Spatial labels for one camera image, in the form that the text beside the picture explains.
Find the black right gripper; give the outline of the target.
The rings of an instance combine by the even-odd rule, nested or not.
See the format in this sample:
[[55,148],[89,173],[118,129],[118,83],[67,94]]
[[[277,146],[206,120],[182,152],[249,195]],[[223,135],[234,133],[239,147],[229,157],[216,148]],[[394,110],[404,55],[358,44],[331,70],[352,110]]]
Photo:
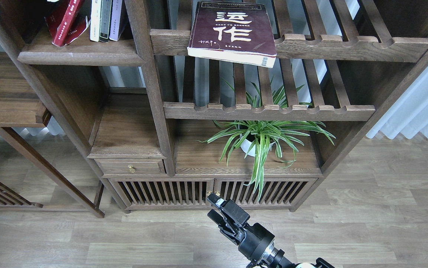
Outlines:
[[259,223],[248,225],[250,215],[232,200],[226,201],[216,193],[210,193],[207,201],[220,211],[219,214],[211,209],[207,216],[225,237],[238,246],[239,252],[252,263],[272,263],[276,250],[275,236],[270,231]]

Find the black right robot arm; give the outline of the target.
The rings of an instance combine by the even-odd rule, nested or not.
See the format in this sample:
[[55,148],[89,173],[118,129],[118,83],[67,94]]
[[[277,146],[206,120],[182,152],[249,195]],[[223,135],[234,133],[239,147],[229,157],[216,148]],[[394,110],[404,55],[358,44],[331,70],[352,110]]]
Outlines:
[[284,256],[284,251],[274,246],[275,236],[261,224],[248,224],[250,215],[233,200],[223,200],[208,191],[207,200],[220,211],[214,209],[208,213],[220,229],[220,233],[238,246],[250,263],[248,268],[266,266],[267,268],[332,268],[333,265],[322,258],[317,258],[315,264],[292,263]]

